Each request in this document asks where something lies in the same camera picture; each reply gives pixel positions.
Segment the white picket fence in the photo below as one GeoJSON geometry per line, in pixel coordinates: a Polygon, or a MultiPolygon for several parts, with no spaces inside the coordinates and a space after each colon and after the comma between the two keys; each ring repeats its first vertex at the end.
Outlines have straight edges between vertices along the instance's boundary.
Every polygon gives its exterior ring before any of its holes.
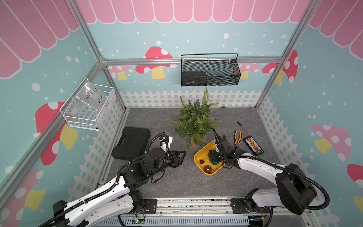
{"type": "MultiPolygon", "coordinates": [[[[304,174],[314,179],[315,175],[310,174],[307,170],[308,163],[304,163],[301,160],[302,153],[296,151],[297,144],[292,142],[292,135],[287,134],[288,128],[284,127],[284,121],[280,120],[280,114],[276,113],[276,109],[273,107],[273,102],[270,102],[271,97],[266,97],[259,108],[259,112],[262,117],[262,122],[265,125],[267,133],[272,140],[273,146],[279,156],[281,164],[288,165],[290,163],[298,165],[304,174]]],[[[313,201],[313,205],[321,204],[324,201],[323,194],[317,189],[318,195],[313,201]]],[[[323,210],[313,211],[314,217],[319,223],[334,227],[339,227],[338,222],[340,218],[332,214],[329,210],[329,206],[323,210]]]]}
{"type": "Polygon", "coordinates": [[[97,137],[93,137],[94,143],[89,146],[90,153],[85,155],[85,164],[79,166],[81,172],[74,177],[75,184],[73,188],[68,189],[68,202],[85,196],[95,188],[98,183],[96,182],[97,177],[101,174],[102,164],[105,161],[107,151],[111,147],[121,117],[121,105],[119,102],[115,102],[101,129],[97,132],[97,137]]]}
{"type": "MultiPolygon", "coordinates": [[[[141,93],[127,92],[126,94],[120,92],[123,103],[131,108],[162,108],[162,107],[181,107],[179,97],[182,96],[184,100],[190,100],[191,102],[196,101],[197,99],[201,100],[203,96],[203,90],[200,92],[188,92],[182,93],[178,91],[177,93],[171,91],[170,93],[164,91],[160,93],[156,91],[156,93],[145,93],[142,91],[141,93]]],[[[247,93],[244,91],[240,93],[237,91],[233,93],[229,91],[226,93],[222,91],[218,93],[215,91],[211,93],[210,102],[219,102],[218,106],[230,106],[230,107],[253,107],[256,105],[257,100],[261,95],[261,91],[255,93],[254,91],[247,93]]]]}

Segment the red wire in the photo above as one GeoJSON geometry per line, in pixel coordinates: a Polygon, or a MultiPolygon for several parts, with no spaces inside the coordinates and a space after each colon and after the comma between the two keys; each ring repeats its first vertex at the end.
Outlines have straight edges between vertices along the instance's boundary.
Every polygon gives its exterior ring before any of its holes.
{"type": "Polygon", "coordinates": [[[245,129],[245,127],[243,127],[242,125],[241,125],[241,123],[239,122],[239,121],[237,121],[237,124],[239,124],[245,131],[246,131],[246,133],[247,133],[247,135],[249,136],[249,134],[248,134],[248,132],[247,132],[247,130],[245,129]]]}

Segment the pliers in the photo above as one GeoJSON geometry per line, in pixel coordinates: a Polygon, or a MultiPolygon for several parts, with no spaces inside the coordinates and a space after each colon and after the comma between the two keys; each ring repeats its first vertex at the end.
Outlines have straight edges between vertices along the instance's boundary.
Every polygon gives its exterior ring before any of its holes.
{"type": "Polygon", "coordinates": [[[237,140],[237,130],[234,131],[234,149],[237,150],[240,146],[240,142],[242,139],[242,131],[240,131],[240,138],[237,140]]]}

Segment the yellow tray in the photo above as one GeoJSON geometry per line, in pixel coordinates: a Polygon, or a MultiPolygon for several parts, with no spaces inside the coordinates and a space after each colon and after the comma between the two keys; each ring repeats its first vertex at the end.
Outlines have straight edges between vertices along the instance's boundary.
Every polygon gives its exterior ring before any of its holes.
{"type": "Polygon", "coordinates": [[[202,173],[204,173],[206,176],[212,176],[213,174],[215,174],[218,170],[220,170],[222,168],[222,162],[219,162],[217,165],[213,165],[208,158],[208,153],[209,150],[215,150],[216,149],[216,144],[214,143],[214,141],[211,141],[210,143],[208,143],[207,145],[205,145],[202,149],[200,149],[197,153],[195,153],[194,155],[194,162],[195,164],[198,166],[198,168],[200,169],[200,171],[202,171],[202,173]],[[213,173],[206,173],[204,172],[204,167],[205,166],[211,166],[212,169],[214,169],[215,171],[213,173]]]}

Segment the mesh basket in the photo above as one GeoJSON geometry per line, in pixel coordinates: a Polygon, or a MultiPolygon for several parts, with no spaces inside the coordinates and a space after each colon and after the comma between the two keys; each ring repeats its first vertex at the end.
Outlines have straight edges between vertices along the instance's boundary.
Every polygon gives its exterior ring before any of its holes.
{"type": "Polygon", "coordinates": [[[238,54],[183,54],[181,55],[182,86],[238,85],[241,72],[238,54]]]}
{"type": "Polygon", "coordinates": [[[99,87],[106,95],[106,101],[104,102],[100,111],[91,108],[89,105],[80,101],[77,98],[72,98],[77,91],[88,82],[86,77],[78,88],[74,91],[71,97],[60,108],[64,119],[70,127],[77,127],[82,129],[91,129],[99,131],[103,121],[109,113],[109,110],[113,106],[116,100],[115,90],[112,87],[107,87],[99,84],[94,84],[99,87]]]}

